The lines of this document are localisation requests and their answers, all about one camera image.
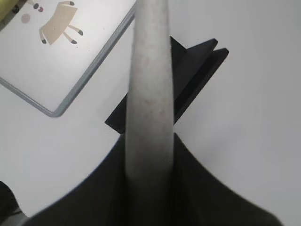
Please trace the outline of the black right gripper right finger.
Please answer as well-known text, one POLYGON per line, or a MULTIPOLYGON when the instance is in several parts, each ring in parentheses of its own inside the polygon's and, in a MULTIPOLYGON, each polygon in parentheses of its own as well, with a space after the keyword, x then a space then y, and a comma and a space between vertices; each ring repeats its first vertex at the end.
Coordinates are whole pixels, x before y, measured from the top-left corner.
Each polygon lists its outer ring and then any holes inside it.
POLYGON ((280 226, 268 211, 216 179, 174 135, 173 225, 280 226))

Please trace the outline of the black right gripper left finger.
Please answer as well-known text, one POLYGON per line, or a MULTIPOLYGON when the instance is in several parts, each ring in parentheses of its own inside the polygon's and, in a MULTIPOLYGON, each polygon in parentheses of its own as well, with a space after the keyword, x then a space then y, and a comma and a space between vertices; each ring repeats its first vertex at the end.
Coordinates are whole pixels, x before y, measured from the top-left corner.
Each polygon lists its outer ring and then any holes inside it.
POLYGON ((126 226, 125 137, 66 196, 29 218, 26 226, 126 226))

